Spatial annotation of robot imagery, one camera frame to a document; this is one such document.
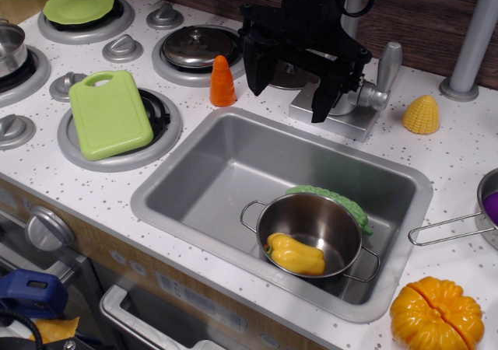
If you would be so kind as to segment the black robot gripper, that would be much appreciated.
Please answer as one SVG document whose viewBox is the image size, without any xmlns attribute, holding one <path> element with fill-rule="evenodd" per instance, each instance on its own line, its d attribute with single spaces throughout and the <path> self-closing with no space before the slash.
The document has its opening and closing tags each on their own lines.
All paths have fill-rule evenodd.
<svg viewBox="0 0 498 350">
<path fill-rule="evenodd" d="M 311 122 L 324 122 L 343 93 L 358 90 L 371 53 L 342 28 L 342 16 L 359 18 L 371 9 L 345 9 L 345 0 L 281 0 L 279 7 L 240 5 L 239 30 L 247 84 L 255 96 L 273 80 L 277 61 L 320 77 Z"/>
</svg>

